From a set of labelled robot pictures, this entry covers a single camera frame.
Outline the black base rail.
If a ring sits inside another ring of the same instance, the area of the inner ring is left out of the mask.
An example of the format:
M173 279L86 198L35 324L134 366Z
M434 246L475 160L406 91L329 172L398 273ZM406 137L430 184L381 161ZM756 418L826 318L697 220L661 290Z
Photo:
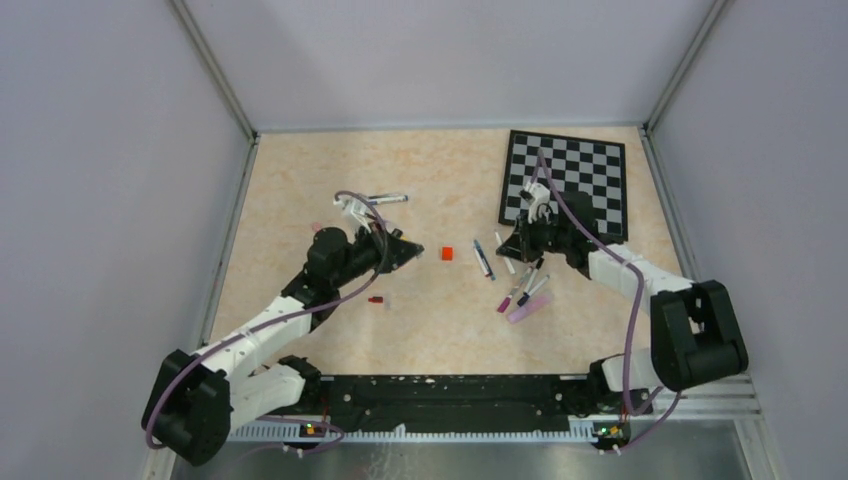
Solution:
M621 393L586 376L335 375L310 380L279 417L326 420L346 433L565 432L574 418L618 416Z

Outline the black white checkerboard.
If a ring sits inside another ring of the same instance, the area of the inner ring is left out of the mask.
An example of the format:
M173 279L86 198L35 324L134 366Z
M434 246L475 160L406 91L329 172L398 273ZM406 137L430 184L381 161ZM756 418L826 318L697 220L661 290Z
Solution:
M584 192L592 200L600 234L618 241L629 237L626 150L622 143L512 130L509 134L498 223L512 226L526 209L520 190L536 172L543 153L561 193Z

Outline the blue teal pen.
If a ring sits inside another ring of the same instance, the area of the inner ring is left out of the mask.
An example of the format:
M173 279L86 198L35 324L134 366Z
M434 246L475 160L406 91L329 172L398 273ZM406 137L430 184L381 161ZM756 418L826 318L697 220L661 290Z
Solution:
M489 278L491 281L495 281L496 276L484 254L481 244L477 239L472 240L472 247L484 276Z

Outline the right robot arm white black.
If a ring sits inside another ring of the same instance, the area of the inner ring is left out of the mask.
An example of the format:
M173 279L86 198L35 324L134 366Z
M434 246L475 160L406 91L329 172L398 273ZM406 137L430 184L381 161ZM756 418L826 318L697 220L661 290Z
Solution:
M749 355L727 288L696 282L653 265L597 230L592 202L565 192L557 202L540 183L520 197L527 207L499 256L534 264L561 254L587 279L633 300L622 354L594 362L589 404L612 412L633 389L683 392L747 370Z

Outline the blue clear pen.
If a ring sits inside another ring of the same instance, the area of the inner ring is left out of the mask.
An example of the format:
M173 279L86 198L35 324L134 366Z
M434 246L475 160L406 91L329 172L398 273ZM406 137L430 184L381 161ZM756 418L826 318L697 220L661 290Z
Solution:
M371 205L386 205L408 202L409 197L405 194L385 194L369 196L367 201Z

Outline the black capped white marker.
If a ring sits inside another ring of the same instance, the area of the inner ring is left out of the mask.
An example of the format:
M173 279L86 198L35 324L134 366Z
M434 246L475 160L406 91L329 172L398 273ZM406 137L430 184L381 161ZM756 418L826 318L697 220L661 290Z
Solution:
M536 260L536 261L532 264L532 266L530 267L530 270L529 270L529 276L527 277L527 280L526 280L526 282L525 282L525 284L524 284L523 294L524 294L525 296L529 296L529 295L530 295L529 291L531 290L531 288L532 288L532 286L533 286L533 284L534 284L534 282L535 282L535 278L536 278L537 273L538 273L538 271L539 271L540 267L542 266L543 262L544 262L544 259L543 259L543 258L539 258L539 259L537 259L537 260Z

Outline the pink highlighter pen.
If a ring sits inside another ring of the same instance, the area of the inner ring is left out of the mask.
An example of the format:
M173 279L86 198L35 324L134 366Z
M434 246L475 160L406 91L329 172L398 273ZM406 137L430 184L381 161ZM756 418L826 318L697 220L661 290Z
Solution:
M516 324L528 316L539 311L551 302L549 295L540 295L529 299L523 306L519 307L507 316L510 324Z

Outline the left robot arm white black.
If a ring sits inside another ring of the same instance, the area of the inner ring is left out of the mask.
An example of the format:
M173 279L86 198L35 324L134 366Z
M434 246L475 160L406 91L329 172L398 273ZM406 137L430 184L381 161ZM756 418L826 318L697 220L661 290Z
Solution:
M297 357L264 369L288 343L322 325L345 297L343 286L371 281L420 256L425 248L377 224L349 238L340 228L314 234L302 270L253 319L192 353L163 361L141 427L152 449L167 448L193 466L211 460L232 431L290 406L308 413L319 404L317 369Z

